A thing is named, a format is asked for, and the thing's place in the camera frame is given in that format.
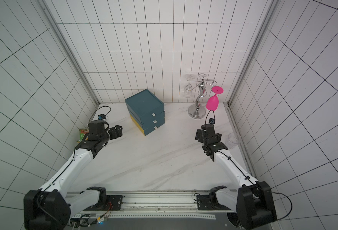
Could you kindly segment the teal three-drawer cabinet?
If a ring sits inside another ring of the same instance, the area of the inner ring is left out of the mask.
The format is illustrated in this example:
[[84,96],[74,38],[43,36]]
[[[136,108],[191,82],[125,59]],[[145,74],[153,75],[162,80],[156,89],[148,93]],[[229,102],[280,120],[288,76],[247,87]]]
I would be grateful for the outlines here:
[[132,121],[147,136],[165,124],[165,105],[148,89],[125,99]]

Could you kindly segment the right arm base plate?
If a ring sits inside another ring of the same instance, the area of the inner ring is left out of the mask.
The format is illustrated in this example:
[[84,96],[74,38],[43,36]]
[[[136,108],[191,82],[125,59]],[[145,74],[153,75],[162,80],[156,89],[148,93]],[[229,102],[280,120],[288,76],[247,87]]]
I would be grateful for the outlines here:
[[193,195],[193,199],[197,204],[197,209],[200,211],[230,211],[230,209],[225,206],[213,204],[209,195],[201,195],[199,193],[195,193]]

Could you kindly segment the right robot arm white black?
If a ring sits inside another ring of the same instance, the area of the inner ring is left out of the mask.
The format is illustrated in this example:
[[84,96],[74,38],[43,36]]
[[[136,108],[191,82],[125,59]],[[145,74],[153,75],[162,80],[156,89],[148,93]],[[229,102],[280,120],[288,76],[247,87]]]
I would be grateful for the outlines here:
[[222,135],[215,133],[211,124],[196,131],[195,140],[202,144],[204,153],[220,166],[230,179],[229,186],[210,189],[208,195],[195,194],[200,209],[227,210],[229,222],[237,228],[253,230],[277,221],[270,186],[250,175],[221,142]]

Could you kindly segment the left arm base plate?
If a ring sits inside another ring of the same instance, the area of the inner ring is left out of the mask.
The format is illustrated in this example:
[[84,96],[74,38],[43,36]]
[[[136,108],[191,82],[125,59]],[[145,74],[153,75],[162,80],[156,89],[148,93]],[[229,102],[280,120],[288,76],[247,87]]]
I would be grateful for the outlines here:
[[108,195],[104,204],[94,205],[86,208],[84,211],[120,211],[123,203],[122,195]]

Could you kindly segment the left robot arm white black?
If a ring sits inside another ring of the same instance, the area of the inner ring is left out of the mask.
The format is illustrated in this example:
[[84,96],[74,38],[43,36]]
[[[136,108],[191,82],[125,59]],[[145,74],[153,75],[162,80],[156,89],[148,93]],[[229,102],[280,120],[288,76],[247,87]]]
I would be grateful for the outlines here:
[[62,230],[71,217],[88,208],[104,209],[108,205],[106,189],[89,187],[66,201],[66,195],[83,169],[97,156],[110,140],[123,135],[122,126],[110,127],[104,120],[88,124],[89,132],[76,145],[61,169],[38,190],[24,196],[24,227],[27,230]]

